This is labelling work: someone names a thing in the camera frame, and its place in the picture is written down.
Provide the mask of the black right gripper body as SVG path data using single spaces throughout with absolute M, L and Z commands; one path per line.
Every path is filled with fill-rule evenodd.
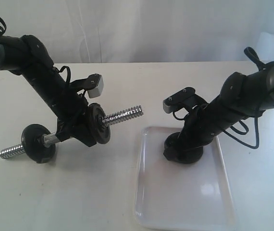
M 208 145 L 223 130 L 206 111 L 206 105 L 193 110 L 184 123 L 179 140 L 184 148 L 198 148 Z

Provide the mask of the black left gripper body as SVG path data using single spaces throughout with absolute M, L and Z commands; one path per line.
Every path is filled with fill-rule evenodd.
M 87 135 L 88 101 L 80 93 L 59 93 L 52 97 L 52 111 L 57 116 L 57 135 Z

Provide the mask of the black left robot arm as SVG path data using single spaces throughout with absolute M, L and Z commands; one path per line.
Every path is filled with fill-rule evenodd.
M 0 35 L 0 70 L 22 75 L 27 80 L 57 116 L 59 140 L 74 137 L 88 147 L 97 143 L 90 131 L 88 102 L 80 91 L 88 91 L 90 98 L 98 97 L 101 75 L 71 81 L 68 72 L 63 79 L 43 43 L 33 35 L 20 38 Z

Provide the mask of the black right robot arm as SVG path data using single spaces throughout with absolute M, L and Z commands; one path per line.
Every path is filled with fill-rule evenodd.
M 165 140 L 164 157 L 181 164 L 195 163 L 217 135 L 247 118 L 257 121 L 266 110 L 274 109 L 274 61 L 250 75 L 234 72 L 210 103 L 186 87 L 166 98 L 163 109 L 167 114 L 187 111 L 181 131 Z

